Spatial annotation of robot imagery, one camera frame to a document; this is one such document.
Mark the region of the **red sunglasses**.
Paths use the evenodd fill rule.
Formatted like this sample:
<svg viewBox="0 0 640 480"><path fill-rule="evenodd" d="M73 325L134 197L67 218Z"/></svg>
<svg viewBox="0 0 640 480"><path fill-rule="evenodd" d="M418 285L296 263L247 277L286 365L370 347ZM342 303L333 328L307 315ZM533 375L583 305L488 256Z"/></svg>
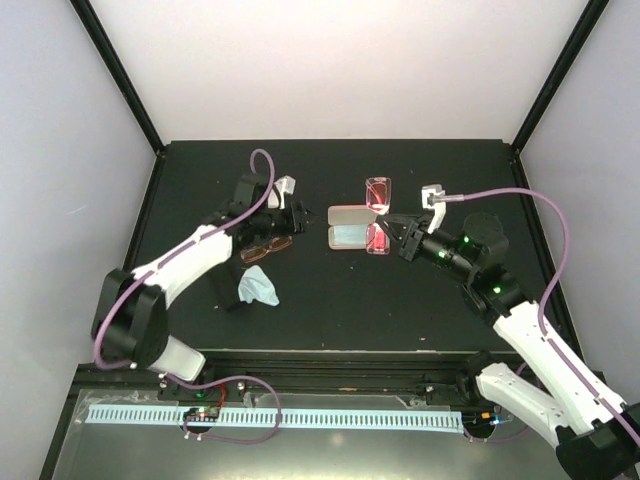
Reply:
<svg viewBox="0 0 640 480"><path fill-rule="evenodd" d="M391 203L391 179L388 177L370 177L365 180L365 203L374 214L374 219L366 229L365 251L370 255L387 255L390 252L390 240L377 222L378 216L389 212Z"/></svg>

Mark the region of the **pink glasses case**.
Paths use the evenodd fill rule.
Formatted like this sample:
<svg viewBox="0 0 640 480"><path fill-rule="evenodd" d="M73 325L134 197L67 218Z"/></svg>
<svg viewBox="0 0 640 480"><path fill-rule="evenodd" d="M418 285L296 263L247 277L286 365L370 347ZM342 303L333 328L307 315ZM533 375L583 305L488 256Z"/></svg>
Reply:
<svg viewBox="0 0 640 480"><path fill-rule="evenodd" d="M367 228L377 213L366 205L334 205L327 211L328 245L332 250L364 250Z"/></svg>

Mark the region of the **light blue cleaning cloth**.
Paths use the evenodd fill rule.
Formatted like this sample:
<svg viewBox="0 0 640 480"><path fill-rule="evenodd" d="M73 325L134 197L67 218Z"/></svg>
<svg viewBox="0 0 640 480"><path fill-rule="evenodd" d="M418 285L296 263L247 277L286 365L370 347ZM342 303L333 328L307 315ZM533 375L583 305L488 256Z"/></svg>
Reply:
<svg viewBox="0 0 640 480"><path fill-rule="evenodd" d="M280 304L272 281L260 266L248 268L238 284L238 296L241 302L251 304L254 301L275 307Z"/></svg>

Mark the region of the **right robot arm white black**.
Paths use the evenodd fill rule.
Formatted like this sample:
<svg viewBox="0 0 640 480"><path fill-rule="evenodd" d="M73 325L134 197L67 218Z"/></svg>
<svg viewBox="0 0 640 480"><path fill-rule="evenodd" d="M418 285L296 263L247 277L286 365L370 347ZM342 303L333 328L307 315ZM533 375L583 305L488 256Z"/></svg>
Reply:
<svg viewBox="0 0 640 480"><path fill-rule="evenodd" d="M544 317L504 267L509 247L498 218L469 215L459 235L428 215L380 215L401 258L424 258L455 278L468 308L521 356L535 386L488 353L454 379L457 396L505 407L543 438L572 479L613 479L639 462L639 407L604 384Z"/></svg>

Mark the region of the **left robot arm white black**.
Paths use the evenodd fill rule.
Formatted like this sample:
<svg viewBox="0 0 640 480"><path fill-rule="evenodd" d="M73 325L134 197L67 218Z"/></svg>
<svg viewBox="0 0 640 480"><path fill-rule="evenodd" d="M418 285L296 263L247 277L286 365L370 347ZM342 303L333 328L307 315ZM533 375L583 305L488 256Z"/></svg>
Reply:
<svg viewBox="0 0 640 480"><path fill-rule="evenodd" d="M292 200L295 186L291 176L246 174L233 198L180 244L132 271L111 271L91 329L95 365L169 375L191 398L207 397L215 376L204 368L202 353L171 334L168 310L203 276L210 278L223 309L253 302L277 306L273 282L255 263L305 231L309 212Z"/></svg>

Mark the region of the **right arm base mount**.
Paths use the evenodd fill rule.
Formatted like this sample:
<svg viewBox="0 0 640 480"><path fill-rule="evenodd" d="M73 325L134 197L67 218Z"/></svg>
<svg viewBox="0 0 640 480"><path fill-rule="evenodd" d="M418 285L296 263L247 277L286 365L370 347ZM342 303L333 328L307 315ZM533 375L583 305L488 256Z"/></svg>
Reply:
<svg viewBox="0 0 640 480"><path fill-rule="evenodd" d="M481 401L475 380L465 372L425 373L416 392L429 399L447 401L450 405L477 405Z"/></svg>

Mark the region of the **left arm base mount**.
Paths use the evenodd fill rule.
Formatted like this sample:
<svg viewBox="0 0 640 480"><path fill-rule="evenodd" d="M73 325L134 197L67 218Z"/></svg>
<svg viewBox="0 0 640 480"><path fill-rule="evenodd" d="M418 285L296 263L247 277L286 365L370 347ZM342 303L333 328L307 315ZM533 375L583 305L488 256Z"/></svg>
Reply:
<svg viewBox="0 0 640 480"><path fill-rule="evenodd" d="M187 388L180 383L163 378L160 381L158 398L165 401L185 402L205 402L205 403L224 403L229 397L237 398L244 393L249 385L245 378L227 380L216 386L205 385L215 381L213 370L203 371L192 381L185 381L189 385L197 386L197 389Z"/></svg>

